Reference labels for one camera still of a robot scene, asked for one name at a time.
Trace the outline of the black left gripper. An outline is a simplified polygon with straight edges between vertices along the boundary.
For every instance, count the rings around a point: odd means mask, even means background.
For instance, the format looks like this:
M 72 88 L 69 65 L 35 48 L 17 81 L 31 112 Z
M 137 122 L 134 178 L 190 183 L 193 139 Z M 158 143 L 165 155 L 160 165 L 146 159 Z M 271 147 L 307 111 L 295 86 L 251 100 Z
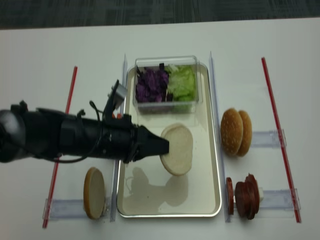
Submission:
M 146 157 L 162 156 L 169 153 L 170 143 L 165 138 L 153 134 L 145 126 L 137 127 L 128 114 L 120 118 L 106 119 L 102 127 L 99 143 L 102 157 L 121 160 L 128 164 Z

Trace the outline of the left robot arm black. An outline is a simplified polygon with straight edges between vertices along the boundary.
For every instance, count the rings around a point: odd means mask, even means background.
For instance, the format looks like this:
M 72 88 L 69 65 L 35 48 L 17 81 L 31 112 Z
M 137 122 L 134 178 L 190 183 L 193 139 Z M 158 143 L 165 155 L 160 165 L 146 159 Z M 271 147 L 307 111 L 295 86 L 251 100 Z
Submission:
M 27 110 L 24 102 L 0 112 L 0 161 L 25 158 L 61 163 L 62 155 L 121 160 L 125 164 L 169 152 L 169 141 L 132 123 L 131 116 L 88 119 L 61 111 Z

